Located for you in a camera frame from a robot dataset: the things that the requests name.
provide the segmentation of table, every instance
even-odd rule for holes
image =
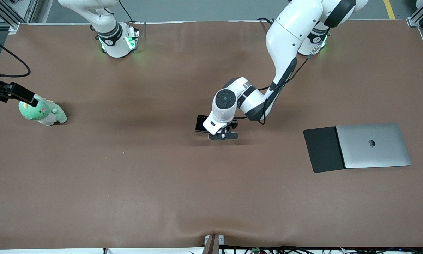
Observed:
[[[423,246],[423,42],[405,20],[347,21],[238,140],[195,133],[229,79],[269,85],[266,23],[147,24],[112,59],[89,26],[21,25],[15,80],[68,114],[0,102],[0,249]],[[299,63],[305,58],[299,57]],[[23,73],[2,53],[0,72]],[[411,167],[315,174],[303,130],[398,122]]]

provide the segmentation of black cable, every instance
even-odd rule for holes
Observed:
[[[387,251],[394,250],[395,248],[388,248],[386,250],[375,250],[375,249],[355,249],[355,248],[346,248],[347,254],[384,254]],[[418,251],[414,249],[410,249],[415,254],[420,254]]]
[[[287,252],[284,249],[277,248],[276,250],[277,250],[278,254],[287,254]]]
[[[296,74],[297,74],[297,72],[298,71],[300,71],[300,69],[304,66],[304,64],[310,59],[312,57],[312,55],[309,55],[309,56],[307,56],[307,59],[305,59],[305,61],[301,64],[301,66],[299,67],[299,68],[297,68],[297,70],[295,71],[295,73],[292,75],[292,77],[291,78],[289,78],[289,79],[287,79],[287,81],[285,81],[282,85],[280,85],[280,88],[283,88],[283,87],[285,87],[285,85],[287,85],[287,83],[288,82],[290,82],[292,79],[294,79],[294,77],[296,76]],[[268,89],[269,88],[269,86],[268,87],[264,87],[264,88],[261,88],[261,89],[259,89],[260,91],[261,90],[266,90],[266,89]],[[265,123],[266,123],[266,102],[267,102],[268,100],[267,99],[265,99],[265,102],[263,103],[263,122],[261,122],[261,121],[258,121],[261,125],[265,125]],[[310,252],[310,251],[306,251],[306,250],[303,250],[303,251],[305,251],[305,252],[307,252],[308,254],[313,254],[312,252]]]
[[[257,20],[259,20],[259,21],[264,20],[264,21],[268,22],[268,23],[269,23],[269,24],[271,24],[271,25],[274,23],[274,19],[273,19],[273,20],[269,20],[269,19],[267,19],[267,18],[258,18]]]
[[[266,123],[266,102],[268,99],[265,99],[265,102],[263,103],[263,122],[258,121],[261,125],[265,125]]]
[[[288,251],[287,253],[290,253],[290,252],[295,252],[295,253],[297,253],[297,254],[303,254],[303,253],[300,253],[299,252],[299,250],[296,250],[296,249],[289,249],[290,251]],[[308,254],[313,254],[312,252],[310,252],[310,251],[307,251],[307,250],[300,250],[300,251],[303,251],[303,252],[306,252],[306,253],[308,253]]]
[[[107,8],[103,8],[107,13],[114,15],[114,13],[112,13],[111,11],[109,11]]]
[[[22,78],[22,77],[26,77],[29,74],[31,74],[31,70],[29,69],[29,66],[22,60],[20,59],[18,56],[16,56],[14,53],[12,53],[10,50],[8,50],[7,48],[5,48],[4,46],[2,46],[0,44],[0,48],[2,48],[3,50],[5,50],[7,53],[9,53],[11,56],[13,56],[15,59],[19,60],[20,63],[22,63],[25,67],[26,67],[26,74],[20,74],[20,75],[9,75],[9,74],[1,74],[0,73],[0,77],[7,77],[7,78]]]
[[[128,11],[126,10],[126,8],[124,7],[124,5],[122,4],[121,0],[119,0],[119,3],[122,6],[122,9],[124,9],[124,11],[127,13],[128,17],[129,17],[129,22],[134,22],[134,20],[131,18],[131,16],[129,15]]]

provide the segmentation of floor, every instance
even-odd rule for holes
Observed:
[[[285,7],[285,0],[121,0],[135,21],[219,21],[247,20],[260,17],[277,16]],[[370,0],[351,19],[389,19],[385,2],[388,0]],[[395,19],[406,19],[415,10],[413,0],[391,0],[390,4]],[[37,21],[40,23],[85,23],[79,14],[64,8],[57,0],[44,0]],[[121,6],[111,9],[119,21],[128,21],[129,17]],[[7,37],[6,31],[0,31],[0,43]]]

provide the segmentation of metal frame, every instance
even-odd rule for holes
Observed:
[[[407,22],[410,27],[418,27],[420,26],[419,22],[421,19],[423,19],[423,4],[407,18]]]
[[[9,28],[10,32],[15,32],[18,30],[20,24],[30,23],[39,3],[40,0],[29,0],[28,9],[24,13],[24,17],[22,17],[11,7],[11,5],[4,0],[0,0],[0,18],[3,20],[3,22],[0,22],[0,29]]]

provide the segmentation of wire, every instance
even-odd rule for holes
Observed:
[[[127,13],[128,17],[129,17],[129,22],[134,22],[133,18],[129,15],[128,11],[126,10],[124,5],[122,4],[121,0],[119,0],[119,3],[121,4],[122,9],[124,9],[124,11]]]
[[[269,24],[271,24],[271,25],[274,23],[274,19],[269,20],[269,19],[267,19],[267,18],[258,18],[257,20],[259,20],[259,21],[264,20],[264,21],[268,22],[268,23],[269,23]]]
[[[395,248],[389,248],[386,250],[375,250],[375,249],[355,249],[355,248],[346,248],[346,250],[348,251],[347,254],[383,254],[387,251],[391,251]],[[414,250],[414,249],[410,249],[411,251],[413,251],[415,254],[419,254],[418,251]]]
[[[298,253],[298,254],[302,254],[302,253],[300,253],[300,251],[302,251],[302,252],[305,252],[305,253],[307,253],[307,254],[313,254],[313,252],[310,252],[310,251],[308,251],[308,250],[306,250],[306,249],[303,249],[303,248],[300,248],[300,247],[295,247],[295,246],[282,246],[282,248],[283,249],[288,249],[288,250],[290,250],[289,252],[287,252],[287,253],[290,253],[290,252],[296,252],[296,253]]]
[[[297,253],[297,254],[302,254],[302,253],[300,253],[299,251],[297,251],[297,250],[294,250],[294,249],[292,249],[292,250],[290,250],[290,251],[286,251],[286,253],[288,254],[288,253],[291,253],[291,252],[295,252],[295,253]]]
[[[297,68],[297,70],[295,71],[295,73],[292,75],[292,77],[290,77],[289,79],[287,79],[287,81],[285,81],[282,85],[279,86],[279,88],[284,88],[285,85],[287,85],[288,82],[290,82],[292,79],[295,78],[297,72],[300,71],[300,69],[305,65],[305,63],[312,57],[312,55],[307,56],[307,59],[305,59],[305,61],[301,64],[301,66],[299,68]],[[265,125],[266,123],[266,102],[268,101],[268,99],[265,99],[265,102],[263,103],[263,122],[258,121],[261,125]]]
[[[97,0],[97,2],[102,6],[102,8],[109,14],[114,15],[114,13],[112,13],[111,11],[109,11],[105,5],[102,3],[102,0]]]
[[[20,59],[18,56],[16,56],[14,53],[12,53],[10,50],[8,50],[7,48],[5,48],[4,46],[2,46],[0,44],[0,48],[2,48],[3,50],[5,50],[7,53],[9,53],[11,56],[13,56],[15,59],[19,60],[20,63],[22,63],[25,67],[26,67],[26,74],[20,74],[20,75],[9,75],[9,74],[1,74],[0,73],[0,77],[7,77],[7,78],[22,78],[22,77],[26,77],[29,74],[31,74],[31,70],[29,69],[29,66],[22,60]]]
[[[258,91],[263,91],[263,90],[266,90],[266,89],[268,89],[269,88],[269,86],[267,86],[267,87],[263,87],[263,88],[260,88],[260,89],[258,89]],[[234,119],[246,119],[247,117],[234,117]]]

